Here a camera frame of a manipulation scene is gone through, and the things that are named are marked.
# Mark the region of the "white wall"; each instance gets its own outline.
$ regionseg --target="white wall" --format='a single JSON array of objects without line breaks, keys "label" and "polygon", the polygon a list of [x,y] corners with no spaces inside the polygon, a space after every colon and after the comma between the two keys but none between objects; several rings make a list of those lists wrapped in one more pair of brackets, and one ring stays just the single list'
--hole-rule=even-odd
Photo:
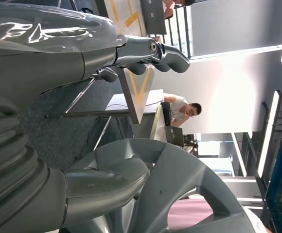
[{"label": "white wall", "polygon": [[207,0],[191,13],[194,56],[282,44],[282,0]]},{"label": "white wall", "polygon": [[274,91],[282,92],[281,53],[193,62],[182,74],[155,70],[151,89],[163,89],[202,105],[202,114],[182,125],[184,134],[258,131],[263,116],[262,102],[270,108]]}]

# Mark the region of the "robotic arm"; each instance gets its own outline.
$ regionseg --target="robotic arm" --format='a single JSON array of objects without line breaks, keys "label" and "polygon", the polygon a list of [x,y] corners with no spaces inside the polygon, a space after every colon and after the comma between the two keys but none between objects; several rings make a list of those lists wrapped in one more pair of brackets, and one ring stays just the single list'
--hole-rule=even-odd
[{"label": "robotic arm", "polygon": [[[45,51],[45,45],[56,36],[59,41],[69,34],[72,35],[70,40],[75,39],[76,33],[83,36],[85,29],[79,29],[77,23],[88,15],[36,8],[0,4],[0,233],[55,230],[126,205],[149,176],[144,162],[132,158],[110,166],[105,172],[73,170],[63,174],[48,167],[29,146],[28,138],[18,130],[17,114],[43,91],[92,74],[107,81],[116,77],[113,68],[141,74],[145,65],[153,64],[163,72],[170,68],[184,72],[190,63],[177,49],[132,36],[124,36],[126,42],[119,46],[101,47],[99,40],[92,40],[88,51],[54,52],[58,47]],[[115,31],[107,19],[92,16],[85,21],[92,30],[98,25],[107,29],[110,35]],[[65,29],[57,32],[43,28],[51,23]],[[27,40],[21,41],[22,35]],[[19,46],[27,41],[30,43]]]}]

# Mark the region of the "floor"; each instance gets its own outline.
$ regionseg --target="floor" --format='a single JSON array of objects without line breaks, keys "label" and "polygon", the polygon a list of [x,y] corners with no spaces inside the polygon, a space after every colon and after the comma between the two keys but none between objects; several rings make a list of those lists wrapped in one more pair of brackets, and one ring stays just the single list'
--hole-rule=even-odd
[{"label": "floor", "polygon": [[[76,161],[91,152],[107,119],[96,117],[45,119],[46,113],[63,112],[87,82],[72,84],[39,95],[29,109],[21,113],[21,128],[30,142],[51,167],[67,171]],[[119,81],[96,81],[73,111],[103,110],[113,94],[122,93]],[[126,137],[132,137],[129,121],[121,118]],[[122,139],[115,119],[110,125],[99,146]]]}]

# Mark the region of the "cable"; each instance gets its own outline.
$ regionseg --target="cable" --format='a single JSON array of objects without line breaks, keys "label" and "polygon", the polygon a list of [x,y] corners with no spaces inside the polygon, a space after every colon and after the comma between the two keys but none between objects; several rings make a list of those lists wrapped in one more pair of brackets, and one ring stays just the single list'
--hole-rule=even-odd
[{"label": "cable", "polygon": [[[157,101],[157,102],[155,102],[155,103],[150,103],[150,104],[147,104],[145,106],[150,106],[150,105],[153,105],[153,104],[157,104],[157,103],[162,103],[163,101],[162,100],[160,100],[160,101]],[[122,106],[122,107],[128,107],[126,105],[122,105],[122,104],[119,104],[119,103],[114,103],[114,104],[111,104],[110,106],[107,106],[105,109],[107,108],[110,108],[110,107],[112,107],[112,106],[115,106],[115,105],[117,105],[117,106]]]}]

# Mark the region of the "wall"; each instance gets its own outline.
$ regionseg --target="wall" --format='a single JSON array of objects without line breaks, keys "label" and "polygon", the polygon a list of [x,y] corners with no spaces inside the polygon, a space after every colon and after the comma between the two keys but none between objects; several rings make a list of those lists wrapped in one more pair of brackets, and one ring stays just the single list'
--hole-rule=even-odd
[{"label": "wall", "polygon": [[281,54],[237,53],[193,60],[181,74],[155,70],[151,89],[202,105],[202,114],[182,125],[184,134],[259,131],[264,114],[262,102],[270,108],[276,89],[282,93]]},{"label": "wall", "polygon": [[207,0],[191,13],[194,56],[282,44],[282,0]]}]

